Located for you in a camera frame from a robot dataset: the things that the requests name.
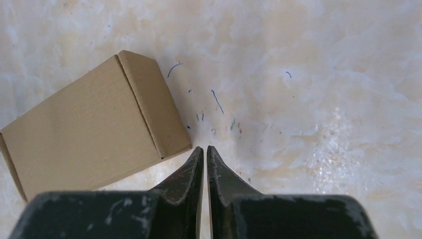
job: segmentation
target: box side panel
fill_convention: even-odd
[[[9,150],[7,149],[6,142],[4,141],[3,135],[0,133],[0,149],[3,154],[3,158],[6,161],[6,165],[9,169],[9,172],[12,176],[12,179],[16,185],[16,188],[21,196],[21,198],[27,203],[25,192],[23,191],[22,185],[20,183],[19,176],[17,175],[16,169],[14,167],[12,158],[10,157]]]
[[[2,133],[29,200],[90,189],[161,161],[117,56]]]
[[[191,144],[156,61],[128,51],[118,54],[161,157]]]

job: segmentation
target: table surface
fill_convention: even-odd
[[[421,0],[3,0],[0,128],[113,54],[133,51],[157,60],[194,146],[215,145],[257,190],[348,194],[381,238],[420,237],[421,7]],[[147,190],[188,156],[105,189]],[[23,208],[0,159],[0,238]]]

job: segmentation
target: beige marble tabletop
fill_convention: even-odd
[[[0,12],[0,128],[130,50],[157,60],[194,145],[215,145],[256,189],[348,194],[381,238],[422,237],[421,0],[2,0]],[[149,189],[188,155],[105,189]],[[0,238],[23,208],[1,158]]]

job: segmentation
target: blue scribble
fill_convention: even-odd
[[[214,92],[214,90],[211,90],[211,91],[212,91],[212,94],[214,95],[215,101],[217,101],[218,106],[220,106],[220,110],[221,110],[221,112],[222,112],[222,113],[224,113],[223,108],[221,107],[220,103],[219,103],[219,102],[218,102],[218,100],[217,100],[217,96],[215,96],[215,92]]]
[[[170,69],[169,74],[167,75],[167,78],[169,78],[169,77],[170,77],[170,73],[171,73],[171,71],[173,70],[173,68],[175,68],[175,67],[176,67],[176,66],[178,66],[178,65],[183,65],[183,63],[180,63],[180,61],[179,61],[179,63],[178,63],[178,64],[174,65],[174,66]]]
[[[231,123],[231,126],[230,126],[230,130],[233,130],[233,126],[235,123],[236,123],[236,118],[233,119],[233,122]]]

